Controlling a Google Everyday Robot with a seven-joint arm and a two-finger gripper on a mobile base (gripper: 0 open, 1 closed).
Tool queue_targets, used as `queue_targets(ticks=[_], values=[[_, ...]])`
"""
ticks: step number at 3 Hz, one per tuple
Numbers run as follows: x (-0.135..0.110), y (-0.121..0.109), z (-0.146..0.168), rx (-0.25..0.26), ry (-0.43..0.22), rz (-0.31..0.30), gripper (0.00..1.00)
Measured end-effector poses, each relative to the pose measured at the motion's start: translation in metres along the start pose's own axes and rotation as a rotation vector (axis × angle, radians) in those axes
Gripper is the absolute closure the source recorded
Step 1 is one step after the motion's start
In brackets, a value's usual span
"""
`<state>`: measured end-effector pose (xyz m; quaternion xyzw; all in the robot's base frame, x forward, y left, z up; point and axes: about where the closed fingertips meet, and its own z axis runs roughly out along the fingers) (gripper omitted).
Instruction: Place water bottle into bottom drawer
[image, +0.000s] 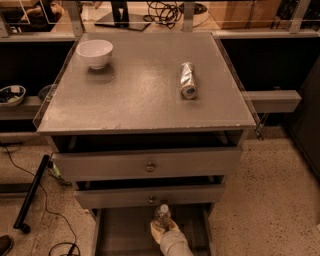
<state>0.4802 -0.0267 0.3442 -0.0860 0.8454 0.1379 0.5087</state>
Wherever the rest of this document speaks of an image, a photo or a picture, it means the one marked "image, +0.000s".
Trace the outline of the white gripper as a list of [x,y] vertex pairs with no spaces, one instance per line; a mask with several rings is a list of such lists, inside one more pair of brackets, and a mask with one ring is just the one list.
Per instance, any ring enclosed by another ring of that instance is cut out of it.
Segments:
[[178,244],[188,245],[185,235],[180,232],[179,226],[172,219],[169,220],[170,231],[166,232],[166,228],[155,221],[150,222],[150,230],[155,242],[160,243],[161,249],[170,249]]

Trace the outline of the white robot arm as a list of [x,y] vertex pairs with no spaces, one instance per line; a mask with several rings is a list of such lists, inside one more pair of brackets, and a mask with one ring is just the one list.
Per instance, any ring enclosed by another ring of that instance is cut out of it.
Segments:
[[150,222],[151,235],[159,244],[163,256],[194,256],[185,235],[173,220],[169,221],[168,228],[166,231],[155,221]]

